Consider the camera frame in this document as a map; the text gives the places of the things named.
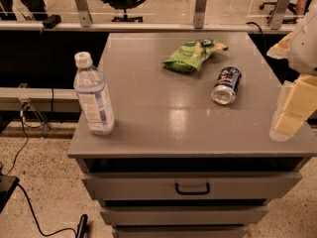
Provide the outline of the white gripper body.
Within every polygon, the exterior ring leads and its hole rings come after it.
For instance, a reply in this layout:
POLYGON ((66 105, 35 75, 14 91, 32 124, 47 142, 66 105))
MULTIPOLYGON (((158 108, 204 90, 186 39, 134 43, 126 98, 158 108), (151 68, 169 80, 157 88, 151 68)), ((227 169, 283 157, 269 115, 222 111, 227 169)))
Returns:
POLYGON ((317 5, 296 24, 287 54, 290 68, 302 74, 317 74, 317 5))

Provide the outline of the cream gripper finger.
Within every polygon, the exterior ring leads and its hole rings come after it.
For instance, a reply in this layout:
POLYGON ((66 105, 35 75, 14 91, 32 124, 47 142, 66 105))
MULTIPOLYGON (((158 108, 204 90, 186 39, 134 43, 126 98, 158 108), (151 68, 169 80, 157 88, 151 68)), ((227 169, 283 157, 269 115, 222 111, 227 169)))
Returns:
POLYGON ((303 74, 280 89, 269 136, 277 142, 292 138, 317 110, 317 76, 303 74))
POLYGON ((276 60, 286 59, 291 36, 291 33, 284 36, 278 43, 269 48, 266 55, 276 60))

